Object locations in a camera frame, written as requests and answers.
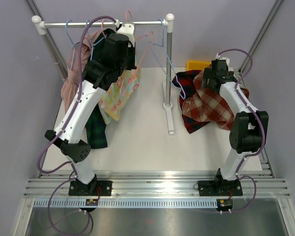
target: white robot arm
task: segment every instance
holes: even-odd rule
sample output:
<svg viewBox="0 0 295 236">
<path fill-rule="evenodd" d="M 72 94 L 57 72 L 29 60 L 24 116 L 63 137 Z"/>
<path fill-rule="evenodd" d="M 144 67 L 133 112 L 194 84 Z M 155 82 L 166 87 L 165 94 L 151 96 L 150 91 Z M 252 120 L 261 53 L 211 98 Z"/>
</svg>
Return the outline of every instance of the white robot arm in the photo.
<svg viewBox="0 0 295 236">
<path fill-rule="evenodd" d="M 247 155 L 258 151 L 262 145 L 263 128 L 266 138 L 268 114 L 259 111 L 242 93 L 234 72 L 229 70 L 228 58 L 217 58 L 211 68 L 205 68 L 203 88 L 209 88 L 225 99 L 235 119 L 230 132 L 231 151 L 224 165 L 217 171 L 213 181 L 199 181 L 200 196 L 241 196 L 238 172 L 243 168 Z M 260 127 L 255 116 L 258 116 Z"/>
<path fill-rule="evenodd" d="M 71 182 L 75 184 L 71 189 L 79 189 L 80 193 L 92 194 L 97 184 L 97 177 L 87 158 L 90 145 L 80 140 L 81 134 L 89 116 L 111 83 L 116 82 L 124 70 L 136 69 L 134 29 L 133 23 L 123 23 L 117 32 L 110 30 L 110 34 L 106 34 L 101 46 L 94 49 L 99 51 L 97 56 L 93 56 L 85 66 L 82 95 L 73 115 L 69 116 L 78 99 L 78 93 L 60 124 L 55 130 L 48 130 L 45 134 L 51 141 L 61 132 L 54 144 L 72 161 L 78 177 Z"/>
</svg>

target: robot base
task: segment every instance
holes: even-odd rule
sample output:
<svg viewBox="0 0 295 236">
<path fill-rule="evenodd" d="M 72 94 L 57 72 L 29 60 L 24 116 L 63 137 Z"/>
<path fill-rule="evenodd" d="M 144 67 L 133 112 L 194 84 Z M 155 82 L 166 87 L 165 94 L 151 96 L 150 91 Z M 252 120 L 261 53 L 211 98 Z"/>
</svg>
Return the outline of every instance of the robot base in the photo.
<svg viewBox="0 0 295 236">
<path fill-rule="evenodd" d="M 217 171 L 214 180 L 200 180 L 198 181 L 198 191 L 201 197 L 213 196 L 242 196 L 242 188 L 240 181 L 225 180 L 221 176 L 220 169 Z"/>
<path fill-rule="evenodd" d="M 112 195 L 113 182 L 109 180 L 97 180 L 94 190 L 86 190 L 86 185 L 78 180 L 70 182 L 69 196 L 98 196 L 97 189 L 100 188 L 100 196 Z"/>
</svg>

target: yellow box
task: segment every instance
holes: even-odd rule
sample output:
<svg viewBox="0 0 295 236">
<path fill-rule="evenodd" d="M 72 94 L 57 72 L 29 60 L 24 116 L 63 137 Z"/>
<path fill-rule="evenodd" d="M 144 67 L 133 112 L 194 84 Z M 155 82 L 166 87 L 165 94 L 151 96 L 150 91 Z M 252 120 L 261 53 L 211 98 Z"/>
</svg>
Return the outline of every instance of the yellow box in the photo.
<svg viewBox="0 0 295 236">
<path fill-rule="evenodd" d="M 187 62 L 187 70 L 204 70 L 211 65 L 211 62 L 189 60 Z"/>
</svg>

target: rack stand base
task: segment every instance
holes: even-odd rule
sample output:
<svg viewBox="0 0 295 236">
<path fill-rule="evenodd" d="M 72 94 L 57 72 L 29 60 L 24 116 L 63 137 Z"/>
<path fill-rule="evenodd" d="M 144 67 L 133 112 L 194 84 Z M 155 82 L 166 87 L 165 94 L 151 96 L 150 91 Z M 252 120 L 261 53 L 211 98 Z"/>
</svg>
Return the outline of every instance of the rack stand base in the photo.
<svg viewBox="0 0 295 236">
<path fill-rule="evenodd" d="M 162 82 L 162 88 L 164 92 L 164 101 L 166 98 L 166 80 Z M 174 134 L 175 129 L 174 129 L 174 121 L 173 121 L 173 114 L 172 114 L 172 109 L 173 109 L 173 104 L 170 102 L 169 105 L 166 105 L 163 103 L 163 108 L 166 113 L 166 119 L 167 119 L 167 128 L 168 128 L 168 134 Z"/>
</svg>

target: white wall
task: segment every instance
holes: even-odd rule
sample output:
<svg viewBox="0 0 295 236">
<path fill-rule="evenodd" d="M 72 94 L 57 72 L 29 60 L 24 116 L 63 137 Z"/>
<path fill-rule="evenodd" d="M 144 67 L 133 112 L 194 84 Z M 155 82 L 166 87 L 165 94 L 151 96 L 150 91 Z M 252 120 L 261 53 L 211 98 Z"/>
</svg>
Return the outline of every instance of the white wall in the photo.
<svg viewBox="0 0 295 236">
<path fill-rule="evenodd" d="M 185 67 L 188 60 L 211 61 L 217 53 L 229 48 L 249 51 L 275 0 L 35 0 L 44 19 L 63 22 L 68 19 L 85 22 L 101 15 L 111 15 L 125 20 L 130 10 L 133 20 L 157 20 L 167 13 L 175 14 L 173 36 L 173 63 Z M 137 27 L 137 35 L 148 32 L 150 27 Z M 69 29 L 75 42 L 80 40 L 83 29 Z M 161 41 L 161 29 L 153 28 Z M 64 58 L 70 56 L 71 43 L 64 29 L 52 29 Z M 148 39 L 137 44 L 141 56 Z M 165 65 L 162 50 L 157 55 Z M 244 55 L 232 54 L 232 66 L 240 67 Z M 145 67 L 158 67 L 151 52 L 143 62 Z"/>
<path fill-rule="evenodd" d="M 269 113 L 267 150 L 284 177 L 295 207 L 295 0 L 285 1 L 256 54 L 245 83 Z"/>
<path fill-rule="evenodd" d="M 62 81 L 23 0 L 0 0 L 0 236 L 13 230 Z"/>
</svg>

